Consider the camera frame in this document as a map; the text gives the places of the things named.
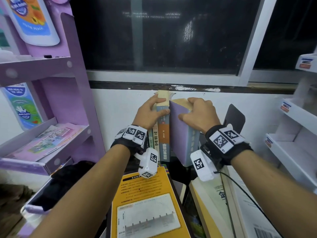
white tracking device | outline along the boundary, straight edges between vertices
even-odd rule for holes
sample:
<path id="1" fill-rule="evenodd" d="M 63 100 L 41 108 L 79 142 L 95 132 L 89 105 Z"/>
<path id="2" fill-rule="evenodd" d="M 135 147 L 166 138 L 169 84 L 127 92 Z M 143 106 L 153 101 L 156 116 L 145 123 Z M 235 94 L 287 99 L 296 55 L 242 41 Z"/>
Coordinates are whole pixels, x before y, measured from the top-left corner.
<path id="1" fill-rule="evenodd" d="M 147 148 L 146 151 L 140 155 L 136 153 L 134 156 L 140 160 L 139 174 L 148 179 L 156 175 L 158 171 L 158 152 L 153 148 Z"/>
<path id="2" fill-rule="evenodd" d="M 214 174 L 217 171 L 213 162 L 204 154 L 202 150 L 197 150 L 191 153 L 191 160 L 197 175 L 201 181 L 213 180 L 219 174 Z"/>

brown fabric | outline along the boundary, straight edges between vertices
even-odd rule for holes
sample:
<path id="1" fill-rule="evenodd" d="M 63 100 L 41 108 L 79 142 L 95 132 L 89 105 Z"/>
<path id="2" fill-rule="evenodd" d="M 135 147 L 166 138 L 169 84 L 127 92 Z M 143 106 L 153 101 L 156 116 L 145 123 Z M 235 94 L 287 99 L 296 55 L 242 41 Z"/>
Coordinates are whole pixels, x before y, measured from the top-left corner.
<path id="1" fill-rule="evenodd" d="M 20 209 L 33 193 L 24 185 L 0 184 L 0 238 L 6 238 L 22 220 Z"/>

white window frame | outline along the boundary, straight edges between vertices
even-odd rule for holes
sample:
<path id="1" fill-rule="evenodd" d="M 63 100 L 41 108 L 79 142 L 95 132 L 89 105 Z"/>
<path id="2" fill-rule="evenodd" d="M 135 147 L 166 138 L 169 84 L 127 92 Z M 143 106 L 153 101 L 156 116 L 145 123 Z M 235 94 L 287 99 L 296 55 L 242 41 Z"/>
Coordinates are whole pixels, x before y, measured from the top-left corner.
<path id="1" fill-rule="evenodd" d="M 239 74 L 206 75 L 88 70 L 89 80 L 212 86 L 247 86 L 248 82 L 298 83 L 302 71 L 253 70 L 276 0 L 261 0 Z"/>

window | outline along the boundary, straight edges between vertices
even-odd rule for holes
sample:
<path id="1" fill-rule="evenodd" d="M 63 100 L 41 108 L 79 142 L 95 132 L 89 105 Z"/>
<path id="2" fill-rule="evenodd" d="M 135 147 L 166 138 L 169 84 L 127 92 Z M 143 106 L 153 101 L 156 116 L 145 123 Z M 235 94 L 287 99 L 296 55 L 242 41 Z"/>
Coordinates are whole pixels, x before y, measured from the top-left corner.
<path id="1" fill-rule="evenodd" d="M 239 73 L 259 3 L 71 0 L 87 69 L 219 75 Z"/>
<path id="2" fill-rule="evenodd" d="M 292 70 L 317 45 L 317 0 L 277 0 L 255 69 Z"/>

right hand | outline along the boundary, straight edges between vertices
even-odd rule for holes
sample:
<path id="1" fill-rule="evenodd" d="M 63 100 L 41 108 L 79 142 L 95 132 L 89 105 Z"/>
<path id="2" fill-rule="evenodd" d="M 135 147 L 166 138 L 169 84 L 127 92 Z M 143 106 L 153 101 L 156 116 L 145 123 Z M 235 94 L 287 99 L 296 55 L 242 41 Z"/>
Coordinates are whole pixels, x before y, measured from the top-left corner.
<path id="1" fill-rule="evenodd" d="M 178 116 L 181 121 L 204 134 L 215 125 L 221 124 L 216 109 L 210 100 L 205 101 L 202 98 L 188 98 L 187 100 L 194 107 L 192 112 Z"/>

